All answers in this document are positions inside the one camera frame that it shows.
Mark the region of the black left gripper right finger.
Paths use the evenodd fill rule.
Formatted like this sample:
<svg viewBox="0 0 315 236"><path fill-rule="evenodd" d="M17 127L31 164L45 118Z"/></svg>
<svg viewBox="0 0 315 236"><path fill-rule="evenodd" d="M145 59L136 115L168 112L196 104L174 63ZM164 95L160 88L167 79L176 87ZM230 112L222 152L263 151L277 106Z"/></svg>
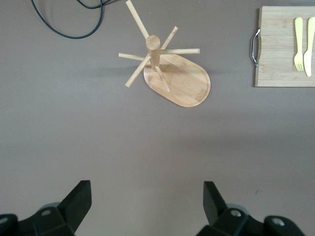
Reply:
<svg viewBox="0 0 315 236"><path fill-rule="evenodd" d="M303 236L290 219L270 215L259 222L237 207L229 207L212 181L203 185L203 208L208 225L199 236Z"/></svg>

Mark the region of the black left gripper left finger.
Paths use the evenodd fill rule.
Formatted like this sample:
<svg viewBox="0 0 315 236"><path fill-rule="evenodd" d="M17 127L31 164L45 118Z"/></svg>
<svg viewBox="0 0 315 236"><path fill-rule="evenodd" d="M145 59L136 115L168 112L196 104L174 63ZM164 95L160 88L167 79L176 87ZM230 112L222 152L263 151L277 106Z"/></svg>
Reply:
<svg viewBox="0 0 315 236"><path fill-rule="evenodd" d="M60 202L47 204L22 221L15 214L0 216L2 236L73 236L92 205L91 182L80 181Z"/></svg>

